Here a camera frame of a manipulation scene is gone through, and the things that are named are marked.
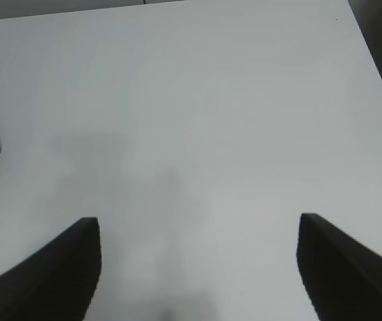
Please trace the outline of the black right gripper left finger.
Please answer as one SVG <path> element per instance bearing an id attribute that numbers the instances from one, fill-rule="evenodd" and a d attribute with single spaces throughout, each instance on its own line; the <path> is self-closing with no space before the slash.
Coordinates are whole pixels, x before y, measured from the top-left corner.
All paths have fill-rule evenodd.
<path id="1" fill-rule="evenodd" d="M 83 320 L 101 270 L 98 220 L 83 217 L 0 275 L 0 320 Z"/>

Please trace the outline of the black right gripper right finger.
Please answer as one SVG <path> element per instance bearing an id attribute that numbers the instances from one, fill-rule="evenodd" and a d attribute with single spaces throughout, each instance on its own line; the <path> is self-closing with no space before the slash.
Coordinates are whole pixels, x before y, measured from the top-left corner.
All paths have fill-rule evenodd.
<path id="1" fill-rule="evenodd" d="M 382 320 L 382 256 L 320 215 L 303 213 L 296 259 L 319 320 Z"/>

